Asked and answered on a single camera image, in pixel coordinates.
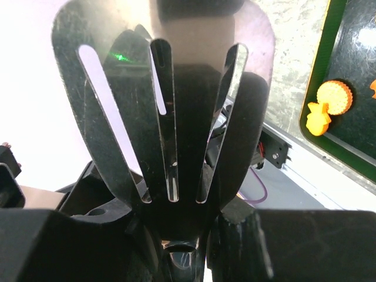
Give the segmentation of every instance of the orange toy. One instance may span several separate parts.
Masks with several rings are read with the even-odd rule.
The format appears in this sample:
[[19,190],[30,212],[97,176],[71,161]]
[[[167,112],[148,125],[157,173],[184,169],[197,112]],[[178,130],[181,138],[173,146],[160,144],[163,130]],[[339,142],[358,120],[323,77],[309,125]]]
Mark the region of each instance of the orange toy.
[[317,102],[328,104],[329,115],[342,115],[351,107],[353,94],[345,83],[329,80],[318,88]]
[[307,129],[314,136],[323,135],[329,128],[329,123],[331,119],[327,113],[328,104],[318,104],[318,103],[309,103],[308,107],[311,110],[311,113],[307,116]]
[[373,81],[373,83],[371,83],[371,86],[370,88],[375,91],[375,94],[372,96],[372,98],[376,99],[376,80]]

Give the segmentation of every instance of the green tray border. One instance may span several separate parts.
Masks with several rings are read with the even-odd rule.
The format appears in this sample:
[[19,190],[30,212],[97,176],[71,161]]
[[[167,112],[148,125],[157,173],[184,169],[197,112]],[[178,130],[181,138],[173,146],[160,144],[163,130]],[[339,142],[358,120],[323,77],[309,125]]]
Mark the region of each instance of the green tray border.
[[332,155],[349,167],[353,168],[355,171],[368,178],[370,181],[376,183],[375,166],[353,154],[351,151],[336,144],[328,137],[313,136],[306,128],[307,115],[310,113],[307,105],[310,102],[317,101],[316,93],[318,88],[324,81],[324,77],[329,65],[330,56],[337,39],[337,33],[340,29],[346,3],[347,1],[344,0],[331,0],[328,3],[323,25],[323,32],[314,59],[310,80],[308,82],[307,91],[305,93],[303,107],[300,112],[299,127],[301,133],[309,142],[326,151],[329,155]]

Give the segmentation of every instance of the red wire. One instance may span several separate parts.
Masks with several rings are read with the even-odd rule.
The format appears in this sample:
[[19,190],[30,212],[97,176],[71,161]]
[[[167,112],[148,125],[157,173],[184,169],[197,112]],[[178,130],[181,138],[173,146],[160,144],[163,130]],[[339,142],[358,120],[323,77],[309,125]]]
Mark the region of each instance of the red wire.
[[261,155],[261,157],[264,157],[264,146],[263,146],[263,144],[261,142],[258,143],[258,148],[260,149],[260,155]]

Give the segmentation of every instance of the yellow toy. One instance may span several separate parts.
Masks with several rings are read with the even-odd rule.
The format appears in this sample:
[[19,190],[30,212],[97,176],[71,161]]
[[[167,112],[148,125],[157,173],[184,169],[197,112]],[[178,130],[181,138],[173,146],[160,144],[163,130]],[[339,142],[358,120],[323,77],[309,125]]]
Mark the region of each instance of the yellow toy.
[[372,96],[372,98],[376,99],[376,80],[374,80],[372,83],[371,83],[371,86],[370,88],[375,91],[375,94]]
[[327,113],[328,104],[309,103],[311,113],[307,116],[306,127],[314,136],[323,135],[329,128],[331,119]]
[[317,102],[328,104],[329,115],[342,115],[353,103],[353,94],[343,82],[329,80],[324,82],[317,91]]
[[329,128],[329,115],[342,115],[353,103],[353,93],[343,82],[329,80],[317,91],[317,103],[309,103],[311,113],[307,116],[307,129],[314,135],[323,135]]

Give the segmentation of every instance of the black tray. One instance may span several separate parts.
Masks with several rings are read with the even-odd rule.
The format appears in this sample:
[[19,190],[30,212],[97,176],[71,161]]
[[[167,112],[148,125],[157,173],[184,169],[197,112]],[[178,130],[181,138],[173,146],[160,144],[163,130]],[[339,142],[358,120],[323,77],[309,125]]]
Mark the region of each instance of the black tray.
[[[354,94],[350,110],[331,116],[324,136],[306,128],[309,102],[316,102],[320,85],[345,82]],[[300,116],[303,135],[312,143],[376,182],[376,0],[332,0],[315,57]]]

